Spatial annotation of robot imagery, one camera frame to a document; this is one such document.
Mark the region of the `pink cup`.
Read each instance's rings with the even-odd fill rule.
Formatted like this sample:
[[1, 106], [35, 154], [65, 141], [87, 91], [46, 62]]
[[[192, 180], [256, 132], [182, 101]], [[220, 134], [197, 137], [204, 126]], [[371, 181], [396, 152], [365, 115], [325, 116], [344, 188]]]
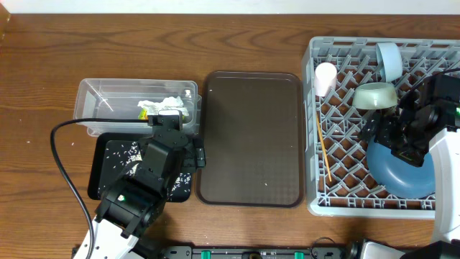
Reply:
[[321, 63], [314, 71], [314, 82], [316, 96], [324, 97], [336, 87], [337, 69], [332, 63]]

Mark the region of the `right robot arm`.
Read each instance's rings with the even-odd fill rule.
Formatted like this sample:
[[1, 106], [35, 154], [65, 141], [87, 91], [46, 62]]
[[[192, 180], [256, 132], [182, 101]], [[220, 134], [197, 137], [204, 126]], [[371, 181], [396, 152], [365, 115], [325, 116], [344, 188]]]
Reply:
[[361, 140], [382, 144], [415, 167], [431, 155], [436, 187], [431, 244], [401, 251], [366, 241], [360, 258], [459, 257], [459, 78], [453, 73], [447, 70], [427, 77], [401, 98], [399, 115], [376, 114], [359, 133]]

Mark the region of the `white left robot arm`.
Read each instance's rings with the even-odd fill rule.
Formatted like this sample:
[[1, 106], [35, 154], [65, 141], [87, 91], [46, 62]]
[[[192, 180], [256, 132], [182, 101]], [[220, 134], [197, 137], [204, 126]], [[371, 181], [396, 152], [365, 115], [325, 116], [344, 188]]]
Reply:
[[140, 160], [127, 163], [103, 192], [76, 258], [123, 258], [161, 215], [176, 180], [206, 165], [203, 141], [184, 133], [179, 110], [147, 120], [152, 134], [137, 140]]

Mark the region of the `pandan snack wrapper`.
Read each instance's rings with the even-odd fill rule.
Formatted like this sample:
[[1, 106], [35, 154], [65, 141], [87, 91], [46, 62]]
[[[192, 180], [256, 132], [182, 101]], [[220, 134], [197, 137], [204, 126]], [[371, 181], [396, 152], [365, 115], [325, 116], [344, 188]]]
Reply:
[[190, 113], [186, 108], [167, 107], [167, 108], [159, 108], [159, 109], [143, 108], [141, 112], [139, 113], [138, 118], [147, 119], [149, 115], [159, 115], [159, 114], [171, 115], [172, 112], [180, 112], [182, 114], [183, 119], [190, 116]]

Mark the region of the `light blue bowl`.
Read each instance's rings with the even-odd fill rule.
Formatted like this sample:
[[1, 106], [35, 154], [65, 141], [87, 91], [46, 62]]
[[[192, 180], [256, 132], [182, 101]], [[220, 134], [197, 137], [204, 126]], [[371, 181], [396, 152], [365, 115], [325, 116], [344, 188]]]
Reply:
[[392, 42], [380, 42], [376, 46], [377, 63], [384, 82], [392, 82], [403, 74], [403, 59], [399, 47]]

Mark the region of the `white tissue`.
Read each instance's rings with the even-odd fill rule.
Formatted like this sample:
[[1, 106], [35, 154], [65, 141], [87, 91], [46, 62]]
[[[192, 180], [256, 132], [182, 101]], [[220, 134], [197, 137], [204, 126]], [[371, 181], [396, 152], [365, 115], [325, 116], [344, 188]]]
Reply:
[[183, 100], [177, 96], [177, 97], [167, 97], [164, 98], [161, 102], [153, 102], [153, 101], [139, 101], [138, 102], [138, 107], [141, 109], [146, 108], [146, 109], [159, 109], [159, 108], [167, 108], [167, 107], [177, 107], [177, 108], [186, 108], [184, 106]]

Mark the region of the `wooden chopstick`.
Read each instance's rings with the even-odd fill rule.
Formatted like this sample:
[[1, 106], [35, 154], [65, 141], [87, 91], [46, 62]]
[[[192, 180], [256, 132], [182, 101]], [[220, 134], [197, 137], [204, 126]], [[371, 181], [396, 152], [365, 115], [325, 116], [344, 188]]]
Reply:
[[322, 133], [322, 129], [321, 129], [320, 115], [318, 114], [318, 112], [316, 112], [316, 125], [317, 125], [318, 138], [319, 138], [320, 144], [321, 144], [321, 150], [322, 150], [322, 153], [323, 153], [324, 166], [326, 168], [328, 180], [329, 180], [329, 182], [332, 182], [330, 165], [328, 163], [327, 149], [326, 149], [326, 146], [324, 144], [324, 138], [323, 138], [323, 133]]

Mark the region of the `rice grains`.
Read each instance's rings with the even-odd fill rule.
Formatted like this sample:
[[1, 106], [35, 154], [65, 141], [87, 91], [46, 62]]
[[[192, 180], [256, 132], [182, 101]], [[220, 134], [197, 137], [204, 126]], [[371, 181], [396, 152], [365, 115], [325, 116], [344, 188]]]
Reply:
[[[103, 187], [112, 182], [132, 161], [141, 160], [138, 144], [134, 141], [110, 140], [106, 144], [103, 155], [100, 183]], [[189, 173], [181, 173], [175, 180], [171, 195], [179, 199], [179, 195], [190, 195], [192, 176]]]

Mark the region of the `light green bowl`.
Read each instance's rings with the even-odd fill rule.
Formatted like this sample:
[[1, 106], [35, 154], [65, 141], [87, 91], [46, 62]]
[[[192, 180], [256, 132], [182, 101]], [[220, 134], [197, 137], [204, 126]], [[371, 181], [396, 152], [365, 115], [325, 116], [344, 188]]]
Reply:
[[391, 83], [375, 82], [358, 86], [352, 105], [357, 109], [387, 109], [397, 105], [397, 93]]

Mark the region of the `dark blue plate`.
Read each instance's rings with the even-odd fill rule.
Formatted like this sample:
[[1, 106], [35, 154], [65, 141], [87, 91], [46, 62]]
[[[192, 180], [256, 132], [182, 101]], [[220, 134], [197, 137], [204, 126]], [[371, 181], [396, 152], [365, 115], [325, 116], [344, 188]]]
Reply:
[[366, 161], [373, 179], [386, 191], [404, 199], [421, 199], [435, 193], [433, 159], [429, 153], [421, 167], [412, 166], [391, 154], [391, 150], [368, 142]]

